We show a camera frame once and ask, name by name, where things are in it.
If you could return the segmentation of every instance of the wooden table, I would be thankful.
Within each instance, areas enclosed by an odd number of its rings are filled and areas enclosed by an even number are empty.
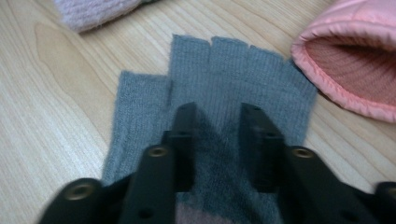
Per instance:
[[[166,74],[172,34],[221,35],[290,56],[331,0],[162,0],[78,35],[50,0],[0,1],[0,223],[34,223],[68,181],[99,178],[121,69]],[[341,180],[396,181],[396,126],[318,96],[306,145]]]

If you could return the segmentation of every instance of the gray knit fabric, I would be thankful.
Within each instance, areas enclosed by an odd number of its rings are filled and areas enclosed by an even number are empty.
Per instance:
[[[121,74],[103,179],[131,173],[144,147],[170,128],[176,108],[196,102],[195,185],[178,195],[177,223],[279,223],[276,196],[257,193],[239,166],[240,105],[259,106],[287,144],[301,145],[315,95],[294,64],[273,52],[235,39],[214,37],[210,46],[176,35],[168,77]]]

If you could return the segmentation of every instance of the pink garment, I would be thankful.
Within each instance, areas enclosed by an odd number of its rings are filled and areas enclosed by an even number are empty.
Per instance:
[[[126,14],[147,0],[54,0],[63,22],[82,32]]]
[[[305,75],[345,109],[396,122],[396,1],[338,0],[294,41]]]

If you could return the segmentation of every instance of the wood grain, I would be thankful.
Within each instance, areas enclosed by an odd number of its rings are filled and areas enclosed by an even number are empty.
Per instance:
[[[0,223],[34,223],[63,184],[99,178],[121,69],[166,74],[172,34],[290,56],[331,0],[162,0],[77,35],[50,0],[0,1]],[[396,181],[396,127],[319,95],[306,145],[348,184]]]

